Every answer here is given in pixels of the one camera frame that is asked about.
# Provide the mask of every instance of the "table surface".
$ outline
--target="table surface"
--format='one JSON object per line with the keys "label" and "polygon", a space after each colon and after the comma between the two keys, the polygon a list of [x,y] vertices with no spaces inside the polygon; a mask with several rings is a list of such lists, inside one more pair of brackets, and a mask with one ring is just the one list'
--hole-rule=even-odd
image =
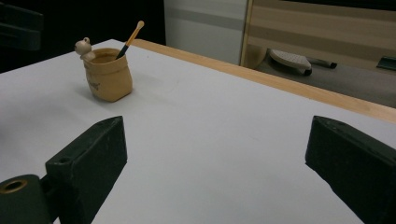
{"label": "table surface", "polygon": [[115,103],[92,96],[75,52],[0,74],[0,180],[42,177],[94,123],[123,116],[128,162],[93,223],[361,223],[304,164],[311,121],[396,147],[394,109],[144,40],[126,55],[134,90]]}

